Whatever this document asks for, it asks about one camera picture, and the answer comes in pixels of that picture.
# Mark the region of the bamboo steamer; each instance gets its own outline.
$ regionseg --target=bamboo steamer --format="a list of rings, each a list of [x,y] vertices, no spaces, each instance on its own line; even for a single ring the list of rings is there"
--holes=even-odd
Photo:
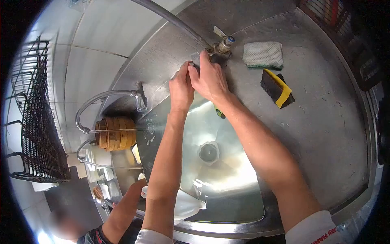
[[[106,122],[104,119],[96,122],[95,130],[107,130]],[[95,140],[96,140],[96,145],[99,148],[105,149],[107,147],[107,132],[95,133]]]
[[[126,117],[110,118],[105,117],[101,121],[96,122],[96,130],[123,130],[123,131],[108,131],[95,134],[96,145],[99,148],[104,148],[106,151],[130,149],[135,144],[136,133],[134,129],[135,123],[133,120]]]

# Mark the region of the white cloth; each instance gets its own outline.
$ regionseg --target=white cloth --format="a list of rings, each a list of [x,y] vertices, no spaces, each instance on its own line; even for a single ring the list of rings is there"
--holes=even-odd
[[[289,230],[286,244],[344,244],[329,211],[316,212]]]
[[[140,230],[134,244],[173,244],[171,238],[154,230]]]
[[[286,235],[286,244],[344,244],[329,211],[316,212],[299,222]],[[141,230],[135,244],[173,244],[171,238],[153,230]]]

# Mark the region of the dish rack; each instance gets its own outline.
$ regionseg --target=dish rack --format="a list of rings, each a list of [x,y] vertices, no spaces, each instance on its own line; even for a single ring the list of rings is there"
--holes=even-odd
[[[11,173],[11,177],[40,183],[71,179],[49,103],[48,44],[38,36],[34,42],[23,45],[12,70],[12,96],[7,98],[16,100],[22,120],[4,125],[21,125],[21,152],[6,157],[20,156],[23,170]]]

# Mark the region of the sink drain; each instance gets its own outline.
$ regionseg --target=sink drain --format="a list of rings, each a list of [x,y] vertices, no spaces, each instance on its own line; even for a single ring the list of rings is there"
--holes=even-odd
[[[208,141],[199,147],[198,153],[199,157],[210,166],[219,159],[218,144],[215,141]]]

